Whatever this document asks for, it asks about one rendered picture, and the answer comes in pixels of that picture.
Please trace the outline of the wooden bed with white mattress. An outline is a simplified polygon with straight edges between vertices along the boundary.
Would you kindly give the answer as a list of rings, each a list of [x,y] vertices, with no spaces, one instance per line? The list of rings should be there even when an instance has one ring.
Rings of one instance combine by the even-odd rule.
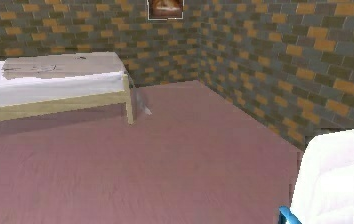
[[[123,64],[100,74],[53,79],[3,77],[0,61],[0,121],[123,104],[134,122],[129,75]]]

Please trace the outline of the framed brown wall picture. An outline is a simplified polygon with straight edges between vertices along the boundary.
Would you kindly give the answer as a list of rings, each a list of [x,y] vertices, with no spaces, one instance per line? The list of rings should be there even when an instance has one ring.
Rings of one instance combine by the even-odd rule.
[[[182,0],[148,0],[150,20],[181,19],[182,17]]]

